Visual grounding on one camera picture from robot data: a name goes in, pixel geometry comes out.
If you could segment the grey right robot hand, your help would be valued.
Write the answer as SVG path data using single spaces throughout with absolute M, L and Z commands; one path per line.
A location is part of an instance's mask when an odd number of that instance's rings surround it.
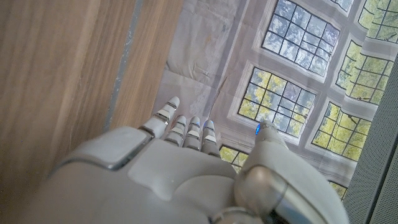
M 49 174 L 17 223 L 348 223 L 335 190 L 258 124 L 240 171 L 222 160 L 212 121 L 171 98 L 139 128 L 84 142 Z

